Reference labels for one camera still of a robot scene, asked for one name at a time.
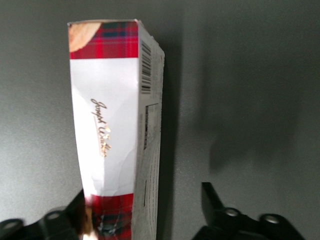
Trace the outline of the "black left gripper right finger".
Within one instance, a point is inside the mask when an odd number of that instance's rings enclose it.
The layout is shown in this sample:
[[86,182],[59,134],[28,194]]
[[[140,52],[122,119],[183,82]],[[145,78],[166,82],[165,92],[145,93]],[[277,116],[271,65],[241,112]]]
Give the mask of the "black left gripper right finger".
[[210,182],[201,183],[201,206],[206,225],[194,240],[304,240],[285,217],[264,213],[257,220],[226,207]]

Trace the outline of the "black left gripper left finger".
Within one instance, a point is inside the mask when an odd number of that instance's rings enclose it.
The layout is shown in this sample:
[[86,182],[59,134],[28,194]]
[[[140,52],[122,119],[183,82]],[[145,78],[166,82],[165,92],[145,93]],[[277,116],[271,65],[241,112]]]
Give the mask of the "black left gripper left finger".
[[83,190],[64,209],[51,210],[30,225],[20,218],[0,222],[2,240],[82,240],[91,233],[91,210],[85,206]]

